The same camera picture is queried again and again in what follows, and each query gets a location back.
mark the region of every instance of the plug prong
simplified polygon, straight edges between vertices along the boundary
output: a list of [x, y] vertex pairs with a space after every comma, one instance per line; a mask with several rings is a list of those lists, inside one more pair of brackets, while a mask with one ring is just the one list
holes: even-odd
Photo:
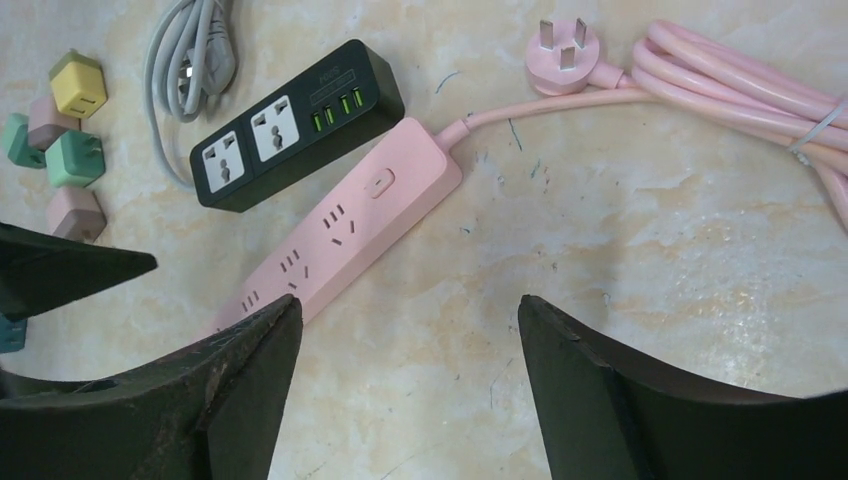
[[563, 48], [559, 51], [559, 69], [571, 70], [574, 68], [575, 56], [577, 49], [574, 47]]
[[542, 48], [554, 49], [554, 24], [548, 20], [539, 22], [539, 40]]
[[577, 19], [574, 27], [574, 43], [582, 50], [586, 46], [586, 22], [582, 18]]

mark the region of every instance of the gray cable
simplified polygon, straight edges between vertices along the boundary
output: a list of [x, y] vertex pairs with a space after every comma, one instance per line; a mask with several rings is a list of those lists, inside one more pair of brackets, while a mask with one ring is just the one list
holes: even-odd
[[193, 193], [194, 185], [180, 178], [168, 161], [154, 97], [159, 107], [179, 122], [192, 122], [210, 95], [227, 88], [235, 68], [222, 0], [177, 0], [159, 20], [144, 62], [144, 112], [157, 163], [172, 182], [187, 192]]

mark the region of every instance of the colorful cube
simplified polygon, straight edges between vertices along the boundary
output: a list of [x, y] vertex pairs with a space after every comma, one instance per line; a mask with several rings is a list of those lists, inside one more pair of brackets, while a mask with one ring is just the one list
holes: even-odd
[[94, 192], [64, 186], [47, 205], [47, 228], [56, 237], [93, 242], [106, 228], [106, 216]]
[[106, 103], [106, 84], [97, 60], [76, 50], [66, 53], [50, 69], [50, 89], [61, 113], [88, 118]]
[[23, 350], [26, 345], [27, 319], [11, 321], [0, 313], [0, 353]]
[[106, 171], [100, 138], [68, 130], [45, 152], [50, 185], [86, 187]]
[[6, 119], [3, 135], [0, 135], [0, 147], [15, 165], [27, 168], [44, 168], [44, 152], [29, 146], [27, 123], [29, 118], [22, 113], [13, 113]]
[[63, 133], [79, 129], [79, 119], [59, 112], [53, 95], [43, 96], [29, 106], [30, 147], [43, 152]]

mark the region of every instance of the pink power strip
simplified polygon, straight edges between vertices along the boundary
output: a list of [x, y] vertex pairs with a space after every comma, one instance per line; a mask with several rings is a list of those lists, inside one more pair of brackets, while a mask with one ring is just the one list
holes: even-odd
[[212, 332], [287, 293], [309, 322], [461, 181], [430, 133], [401, 120], [227, 300]]

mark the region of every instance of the beige marble surface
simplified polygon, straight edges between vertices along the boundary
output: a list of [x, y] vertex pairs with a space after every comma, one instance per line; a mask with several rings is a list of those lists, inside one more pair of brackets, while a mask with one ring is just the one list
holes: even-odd
[[[105, 376], [183, 346], [368, 146], [238, 215], [166, 183], [142, 117], [142, 60], [170, 0], [0, 3], [0, 113], [47, 93], [69, 47], [104, 65], [93, 189], [102, 245], [158, 270], [30, 324], [0, 360], [42, 378]], [[580, 15], [610, 59], [665, 18], [810, 85], [845, 92], [837, 0], [235, 0], [240, 70], [214, 112], [163, 120], [190, 148], [351, 37], [395, 71], [434, 130], [535, 98], [522, 71], [543, 17]], [[437, 93], [450, 73], [460, 73]], [[305, 329], [271, 478], [549, 478], [515, 312], [541, 295], [682, 368], [788, 395], [848, 385], [848, 237], [809, 169], [772, 145], [664, 106], [487, 128], [454, 150], [465, 180]], [[43, 171], [0, 162], [0, 218], [43, 231]]]

